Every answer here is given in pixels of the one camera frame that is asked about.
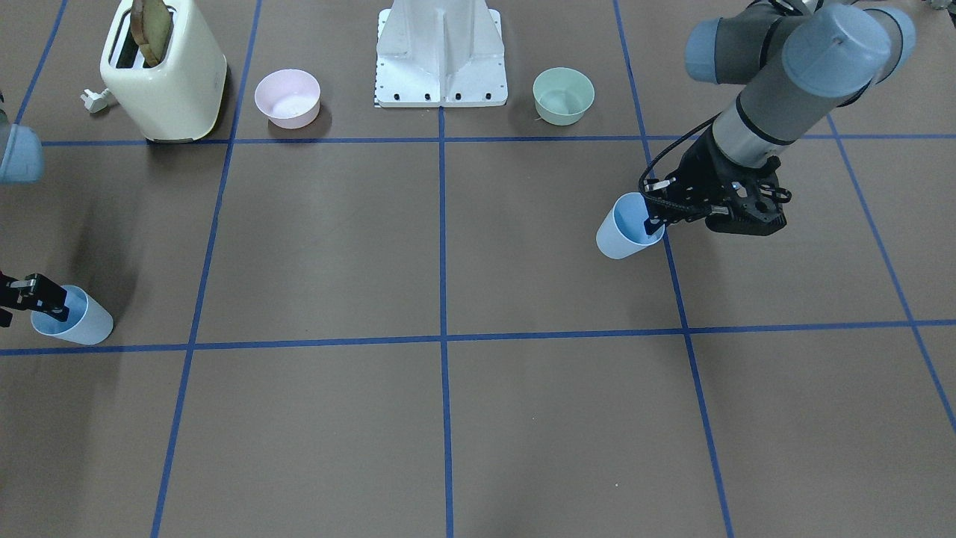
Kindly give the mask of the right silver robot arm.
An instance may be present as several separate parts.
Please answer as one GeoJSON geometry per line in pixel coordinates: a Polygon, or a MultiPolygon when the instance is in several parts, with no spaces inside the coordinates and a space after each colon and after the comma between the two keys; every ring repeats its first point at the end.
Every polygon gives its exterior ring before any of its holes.
{"type": "MultiPolygon", "coordinates": [[[[11,122],[1,98],[1,181],[22,184],[37,181],[44,171],[41,142],[30,127],[11,122]]],[[[1,273],[1,327],[9,327],[11,311],[34,311],[56,321],[69,316],[67,290],[41,273],[25,278],[1,273]]]]}

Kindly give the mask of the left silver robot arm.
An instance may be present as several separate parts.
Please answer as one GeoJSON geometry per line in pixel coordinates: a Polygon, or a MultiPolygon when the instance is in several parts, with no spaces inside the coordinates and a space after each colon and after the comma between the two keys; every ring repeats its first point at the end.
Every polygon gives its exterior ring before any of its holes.
{"type": "Polygon", "coordinates": [[[784,228],[792,195],[779,184],[780,154],[894,75],[916,44],[904,11],[850,1],[754,1],[734,17],[697,24],[684,48],[687,75],[741,90],[696,127],[698,139],[673,173],[641,178],[642,228],[651,235],[698,219],[721,234],[784,228]]]}

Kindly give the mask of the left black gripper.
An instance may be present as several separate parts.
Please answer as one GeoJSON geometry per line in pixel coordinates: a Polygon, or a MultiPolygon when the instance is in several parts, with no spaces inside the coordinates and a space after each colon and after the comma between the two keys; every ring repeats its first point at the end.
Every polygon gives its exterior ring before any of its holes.
{"type": "Polygon", "coordinates": [[[776,175],[780,159],[769,156],[758,168],[742,167],[721,153],[711,134],[700,137],[667,176],[673,182],[657,191],[657,214],[643,221],[645,232],[662,232],[667,223],[694,222],[721,205],[724,186],[735,180],[763,179],[776,175]]]}

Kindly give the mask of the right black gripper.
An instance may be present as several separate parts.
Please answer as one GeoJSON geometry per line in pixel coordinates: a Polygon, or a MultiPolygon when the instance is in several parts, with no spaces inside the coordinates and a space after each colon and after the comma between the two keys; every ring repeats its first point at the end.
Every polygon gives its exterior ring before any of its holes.
{"type": "Polygon", "coordinates": [[[57,321],[68,320],[67,290],[41,273],[31,273],[23,279],[1,273],[1,327],[13,321],[11,310],[31,310],[57,321]]]}

